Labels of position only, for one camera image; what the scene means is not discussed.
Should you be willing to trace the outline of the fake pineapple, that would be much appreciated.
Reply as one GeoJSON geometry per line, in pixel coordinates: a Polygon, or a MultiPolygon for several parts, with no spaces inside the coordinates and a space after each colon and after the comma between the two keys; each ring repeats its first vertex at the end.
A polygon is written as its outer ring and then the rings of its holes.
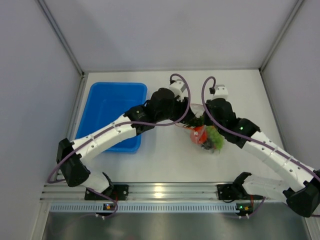
{"type": "Polygon", "coordinates": [[[204,125],[204,115],[195,116],[185,124],[186,128],[196,128],[204,125]]]}

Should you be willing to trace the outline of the clear zip top bag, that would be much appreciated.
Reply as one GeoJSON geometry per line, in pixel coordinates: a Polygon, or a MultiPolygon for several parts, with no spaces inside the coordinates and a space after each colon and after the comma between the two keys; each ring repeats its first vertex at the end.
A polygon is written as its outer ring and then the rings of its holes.
{"type": "Polygon", "coordinates": [[[204,124],[205,109],[201,104],[191,103],[190,110],[194,117],[186,123],[176,123],[188,134],[191,142],[211,154],[219,154],[224,146],[224,137],[213,125],[204,124]]]}

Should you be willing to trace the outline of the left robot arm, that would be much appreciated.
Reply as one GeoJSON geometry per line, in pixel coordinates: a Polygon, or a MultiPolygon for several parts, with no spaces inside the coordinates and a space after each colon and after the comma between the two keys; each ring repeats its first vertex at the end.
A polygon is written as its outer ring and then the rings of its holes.
{"type": "Polygon", "coordinates": [[[113,183],[105,172],[87,168],[87,164],[100,153],[127,139],[139,136],[166,120],[173,124],[194,116],[190,110],[190,97],[173,89],[160,88],[144,104],[131,107],[114,122],[82,138],[64,138],[58,144],[56,162],[66,184],[84,186],[94,190],[102,200],[113,194],[113,183]]]}

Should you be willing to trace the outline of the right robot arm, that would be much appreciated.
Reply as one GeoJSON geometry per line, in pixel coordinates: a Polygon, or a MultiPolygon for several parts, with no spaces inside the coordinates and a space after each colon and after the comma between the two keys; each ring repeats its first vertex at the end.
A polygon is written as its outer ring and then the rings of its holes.
{"type": "Polygon", "coordinates": [[[235,196],[266,197],[285,203],[302,217],[314,217],[320,204],[320,172],[289,155],[252,121],[237,117],[224,98],[202,103],[206,125],[216,127],[225,140],[258,158],[281,178],[275,180],[243,172],[233,182],[235,196]]]}

